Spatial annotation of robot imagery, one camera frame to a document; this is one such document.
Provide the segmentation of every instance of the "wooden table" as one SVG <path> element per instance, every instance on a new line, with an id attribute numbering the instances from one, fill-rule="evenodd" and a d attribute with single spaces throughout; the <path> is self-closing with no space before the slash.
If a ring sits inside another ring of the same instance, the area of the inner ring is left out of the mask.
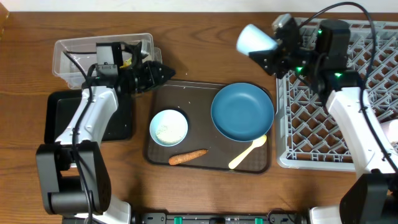
<path id="1" fill-rule="evenodd" d="M 18 13 L 12 12 L 0 42 L 0 223 L 60 223 L 42 205 L 35 152 L 44 141 L 47 97 L 66 90 L 52 75 L 54 43 L 60 39 L 148 32 L 162 49 L 175 78 L 199 82 L 255 82 L 275 96 L 275 80 L 235 50 L 243 27 L 271 33 L 280 13 Z M 294 14 L 308 17 L 311 14 Z M 362 14 L 325 17 L 361 19 Z M 398 21 L 398 14 L 375 14 Z M 333 205 L 355 182 L 354 173 L 283 169 L 275 160 L 262 175 L 153 166 L 142 156 L 148 135 L 151 94 L 136 101 L 129 141 L 101 145 L 112 193 L 138 211 L 267 213 Z"/>

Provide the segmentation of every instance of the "yellow spoon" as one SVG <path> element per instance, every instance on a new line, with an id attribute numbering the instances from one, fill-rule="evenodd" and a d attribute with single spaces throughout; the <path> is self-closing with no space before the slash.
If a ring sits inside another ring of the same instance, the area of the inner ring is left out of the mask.
<path id="1" fill-rule="evenodd" d="M 267 136 L 263 135 L 253 141 L 250 147 L 246 149 L 244 152 L 242 152 L 240 155 L 238 155 L 235 159 L 233 159 L 229 164 L 228 167 L 230 169 L 235 169 L 242 160 L 255 148 L 262 146 L 264 143 L 267 141 Z"/>

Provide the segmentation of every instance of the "bowl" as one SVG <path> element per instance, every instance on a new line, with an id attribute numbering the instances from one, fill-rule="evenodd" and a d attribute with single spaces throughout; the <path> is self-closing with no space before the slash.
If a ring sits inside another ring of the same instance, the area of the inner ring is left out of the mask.
<path id="1" fill-rule="evenodd" d="M 184 115 L 176 110 L 163 110 L 150 122 L 149 132 L 157 144 L 175 146 L 187 135 L 188 122 Z"/>
<path id="2" fill-rule="evenodd" d="M 234 83 L 215 96 L 211 118 L 217 130 L 227 138 L 253 141 L 271 128 L 274 105 L 261 88 L 249 83 Z"/>

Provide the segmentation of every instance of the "blue plate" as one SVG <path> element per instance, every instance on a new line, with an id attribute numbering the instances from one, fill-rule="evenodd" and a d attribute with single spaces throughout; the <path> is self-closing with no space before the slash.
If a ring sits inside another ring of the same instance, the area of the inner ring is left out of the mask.
<path id="1" fill-rule="evenodd" d="M 216 128 L 235 141 L 253 141 L 265 135 L 274 121 L 274 105 L 262 89 L 234 83 L 220 90 L 211 104 Z"/>

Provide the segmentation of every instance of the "spoon head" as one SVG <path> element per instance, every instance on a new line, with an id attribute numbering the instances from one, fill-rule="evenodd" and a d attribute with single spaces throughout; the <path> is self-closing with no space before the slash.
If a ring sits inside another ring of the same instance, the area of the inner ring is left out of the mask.
<path id="1" fill-rule="evenodd" d="M 260 147 L 260 146 L 262 146 L 264 143 L 266 143 L 266 141 L 267 141 L 267 136 L 266 136 L 266 135 L 263 135 L 263 136 L 257 138 L 256 140 L 254 140 L 253 143 L 252 143 L 252 145 L 255 146 L 255 147 Z"/>

